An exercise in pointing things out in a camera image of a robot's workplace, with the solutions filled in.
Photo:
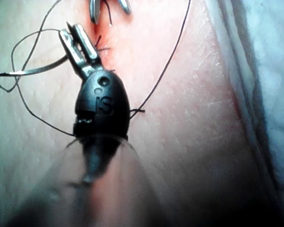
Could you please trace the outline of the left arm needle driver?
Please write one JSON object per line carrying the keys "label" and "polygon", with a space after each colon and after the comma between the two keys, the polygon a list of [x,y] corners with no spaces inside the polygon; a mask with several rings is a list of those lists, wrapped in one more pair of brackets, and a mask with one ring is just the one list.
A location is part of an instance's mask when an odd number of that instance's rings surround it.
{"label": "left arm needle driver", "polygon": [[75,114],[76,137],[101,133],[127,138],[130,106],[121,79],[107,70],[93,72],[82,82]]}

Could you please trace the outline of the left arm needle driver jaw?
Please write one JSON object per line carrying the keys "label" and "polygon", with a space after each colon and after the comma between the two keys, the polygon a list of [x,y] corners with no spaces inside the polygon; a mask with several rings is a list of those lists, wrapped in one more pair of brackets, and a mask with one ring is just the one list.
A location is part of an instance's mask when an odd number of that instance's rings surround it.
{"label": "left arm needle driver jaw", "polygon": [[86,62],[95,70],[102,70],[103,65],[99,55],[99,52],[95,45],[90,41],[86,31],[80,24],[74,24],[72,26],[72,35],[75,42],[81,47]]}
{"label": "left arm needle driver jaw", "polygon": [[89,77],[93,71],[92,67],[85,61],[83,55],[77,48],[74,40],[66,29],[59,32],[59,39],[67,54],[67,57],[79,77]]}

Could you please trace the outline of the right arm needle driver jaw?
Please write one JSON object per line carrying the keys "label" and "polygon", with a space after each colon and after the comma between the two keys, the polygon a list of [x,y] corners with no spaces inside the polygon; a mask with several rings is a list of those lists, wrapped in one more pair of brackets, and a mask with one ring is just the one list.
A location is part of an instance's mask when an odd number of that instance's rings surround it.
{"label": "right arm needle driver jaw", "polygon": [[89,14],[91,22],[98,24],[100,17],[101,0],[89,0]]}
{"label": "right arm needle driver jaw", "polygon": [[120,6],[122,7],[123,11],[126,14],[132,13],[132,8],[131,8],[129,0],[118,0],[118,3],[120,4]]}

